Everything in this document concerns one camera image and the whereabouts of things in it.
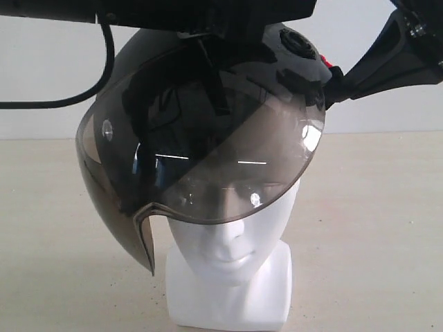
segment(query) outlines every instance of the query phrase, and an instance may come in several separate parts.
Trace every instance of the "mechanical arm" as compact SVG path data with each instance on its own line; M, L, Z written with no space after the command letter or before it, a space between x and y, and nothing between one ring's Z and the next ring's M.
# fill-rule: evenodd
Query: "mechanical arm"
M443 0L391 0L393 11L379 36L346 74L329 66L327 108L404 86L443 81ZM238 43L260 43L265 26L308 18L316 0L1 0L0 15L99 23L107 42L107 65L82 95L54 102L0 102L0 109L55 108L100 92L111 76L114 43L110 26L213 34Z

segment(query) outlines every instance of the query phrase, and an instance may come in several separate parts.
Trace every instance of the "black cable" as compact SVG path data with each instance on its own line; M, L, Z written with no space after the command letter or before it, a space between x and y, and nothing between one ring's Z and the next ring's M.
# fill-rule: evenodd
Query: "black cable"
M102 77L97 81L96 85L84 93L62 100L54 100L50 102L0 102L0 109L56 109L66 107L73 104L78 104L79 102L83 102L90 97L93 97L105 87L106 83L108 83L109 79L111 78L112 71L114 69L114 38L111 27L107 23L106 14L101 6L100 0L92 0L92 2L94 2L96 5L98 22L102 27L103 37L105 38L106 44L105 69L103 70Z

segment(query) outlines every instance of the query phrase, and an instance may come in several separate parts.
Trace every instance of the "mannequin face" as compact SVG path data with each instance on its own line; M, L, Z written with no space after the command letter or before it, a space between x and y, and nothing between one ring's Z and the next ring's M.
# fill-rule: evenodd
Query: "mannequin face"
M263 210L231 223L196 225L168 219L193 272L208 282L227 286L252 279L280 240L299 185L300 181Z

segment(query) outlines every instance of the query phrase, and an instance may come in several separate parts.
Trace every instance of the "beige table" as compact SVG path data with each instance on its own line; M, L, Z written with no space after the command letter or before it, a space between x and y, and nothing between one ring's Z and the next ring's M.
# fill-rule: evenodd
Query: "beige table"
M284 234L284 331L443 331L443 133L328 135ZM194 331L96 214L73 141L0 142L0 332Z

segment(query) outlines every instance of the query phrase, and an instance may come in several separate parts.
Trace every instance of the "helmet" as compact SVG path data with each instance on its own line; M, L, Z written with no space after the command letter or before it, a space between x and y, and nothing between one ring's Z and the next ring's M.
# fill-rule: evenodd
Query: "helmet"
M323 131L329 78L317 50L283 24L260 44L138 31L75 140L98 214L154 274L150 216L235 221L300 178Z

